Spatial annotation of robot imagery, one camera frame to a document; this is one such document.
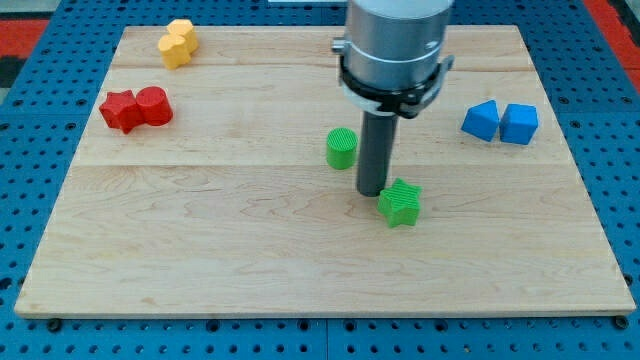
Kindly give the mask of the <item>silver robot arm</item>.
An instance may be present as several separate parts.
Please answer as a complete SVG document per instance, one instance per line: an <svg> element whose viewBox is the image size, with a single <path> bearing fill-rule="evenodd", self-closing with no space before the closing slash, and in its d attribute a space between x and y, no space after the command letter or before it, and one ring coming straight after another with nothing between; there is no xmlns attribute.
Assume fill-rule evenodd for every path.
<svg viewBox="0 0 640 360"><path fill-rule="evenodd" d="M438 96L452 55L439 59L453 0L349 0L333 40L344 95L376 116L416 117Z"/></svg>

